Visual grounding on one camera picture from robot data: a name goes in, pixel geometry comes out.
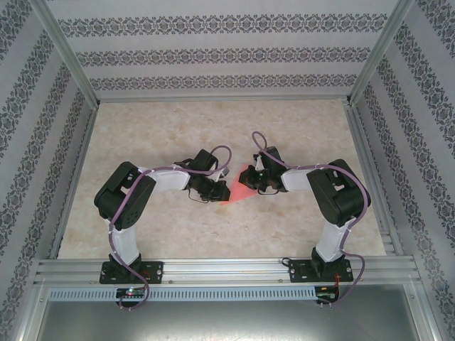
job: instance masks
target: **damask wallpaper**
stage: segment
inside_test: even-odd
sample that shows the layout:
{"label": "damask wallpaper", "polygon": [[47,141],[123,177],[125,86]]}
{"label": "damask wallpaper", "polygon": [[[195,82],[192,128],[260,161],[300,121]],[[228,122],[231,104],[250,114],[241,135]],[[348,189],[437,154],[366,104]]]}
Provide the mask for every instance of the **damask wallpaper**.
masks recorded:
{"label": "damask wallpaper", "polygon": [[400,240],[455,339],[455,1],[416,1],[358,111]]}
{"label": "damask wallpaper", "polygon": [[101,100],[349,94],[397,0],[53,0]]}
{"label": "damask wallpaper", "polygon": [[0,4],[0,340],[48,258],[92,109],[26,0]]}

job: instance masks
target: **purple cable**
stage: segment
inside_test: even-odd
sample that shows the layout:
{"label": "purple cable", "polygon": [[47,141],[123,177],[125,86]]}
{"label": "purple cable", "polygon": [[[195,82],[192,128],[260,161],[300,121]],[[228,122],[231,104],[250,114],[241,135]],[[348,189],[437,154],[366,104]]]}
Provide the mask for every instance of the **purple cable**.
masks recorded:
{"label": "purple cable", "polygon": [[[115,254],[115,258],[117,259],[117,261],[122,265],[124,266],[129,272],[131,272],[133,275],[135,275],[137,278],[139,278],[143,283],[144,283],[144,287],[146,289],[146,294],[144,296],[144,298],[142,299],[142,301],[140,301],[139,303],[137,303],[135,306],[133,307],[129,307],[128,310],[131,311],[131,310],[134,310],[134,309],[137,309],[139,308],[141,305],[145,304],[145,302],[147,301],[147,299],[149,298],[149,294],[150,294],[150,286],[149,286],[149,283],[147,282],[147,280],[141,276],[140,274],[138,274],[134,269],[132,269],[127,263],[124,262],[124,260],[118,255],[117,253],[117,250],[115,249],[115,245],[114,245],[114,238],[112,236],[112,230],[114,229],[114,226],[115,226],[115,222],[117,221],[117,219],[119,219],[119,216],[121,215],[121,213],[123,212],[123,209],[125,208],[125,206],[127,205],[128,203],[128,200],[130,199],[130,197],[132,196],[133,194],[133,191],[134,189],[136,188],[137,184],[139,183],[139,181],[141,181],[141,179],[149,174],[149,173],[152,173],[152,172],[155,172],[155,171],[182,171],[182,172],[186,172],[186,173],[193,173],[193,174],[203,174],[203,175],[212,175],[218,171],[222,171],[223,169],[225,169],[229,162],[231,161],[232,159],[232,150],[228,147],[228,146],[224,146],[224,145],[221,145],[221,146],[216,146],[214,149],[212,149],[212,151],[210,152],[210,154],[212,154],[214,151],[220,149],[220,148],[224,148],[224,149],[227,149],[227,151],[229,152],[229,157],[227,158],[227,161],[224,165],[222,165],[221,167],[218,167],[216,169],[213,169],[213,170],[192,170],[192,169],[185,169],[185,168],[180,168],[180,167],[170,167],[170,166],[167,166],[167,167],[157,167],[157,168],[152,168],[152,169],[147,169],[145,170],[144,172],[142,172],[141,174],[139,174],[139,176],[136,178],[136,180],[133,182],[132,186],[130,187],[129,191],[128,191],[128,194],[125,196],[125,198],[123,199],[122,201],[122,204],[119,206],[119,209],[115,212],[115,215],[114,217],[112,218],[112,220],[110,221],[109,223],[109,245],[111,246],[111,249],[112,249],[112,252],[114,252]],[[125,308],[123,305],[122,305],[122,301],[123,301],[124,297],[121,297],[120,298],[120,301],[119,301],[119,306],[120,306],[120,309],[123,310],[123,308]]]}
{"label": "purple cable", "polygon": [[[264,148],[261,147],[259,142],[257,142],[256,135],[261,136],[262,139],[264,140],[264,144],[265,144]],[[333,169],[334,171],[340,172],[340,173],[348,176],[358,186],[358,188],[360,189],[360,191],[362,193],[362,196],[363,196],[363,209],[362,209],[361,214],[353,222],[351,222],[349,224],[348,228],[344,232],[343,238],[341,239],[341,243],[340,243],[340,250],[346,256],[359,258],[362,261],[362,267],[360,268],[360,272],[359,272],[357,278],[354,280],[354,283],[352,284],[352,286],[350,286],[349,290],[339,300],[337,300],[333,304],[335,305],[335,304],[340,303],[346,296],[348,296],[352,292],[352,290],[355,288],[355,286],[357,285],[359,280],[362,278],[363,272],[365,271],[365,259],[361,255],[359,255],[359,254],[350,254],[350,253],[344,251],[344,244],[345,244],[345,242],[346,242],[346,240],[348,238],[350,230],[353,228],[353,226],[355,224],[357,224],[360,221],[360,219],[363,218],[363,216],[365,215],[365,213],[367,212],[367,209],[368,209],[368,196],[367,196],[365,187],[363,187],[362,183],[353,174],[351,174],[347,170],[342,169],[342,168],[337,167],[337,166],[324,165],[324,164],[318,164],[318,165],[312,165],[312,166],[290,166],[290,165],[284,163],[283,161],[275,158],[274,156],[270,155],[269,153],[267,153],[267,151],[265,150],[266,147],[267,147],[267,139],[265,138],[263,133],[261,133],[259,131],[253,131],[252,138],[253,138],[254,143],[256,144],[256,146],[259,148],[259,150],[262,153],[267,155],[269,158],[271,158],[276,163],[279,163],[280,165],[282,165],[282,166],[284,166],[284,167],[286,167],[288,169],[296,169],[296,170],[301,170],[301,169],[308,169],[309,170],[309,169],[321,169],[321,168]]]}

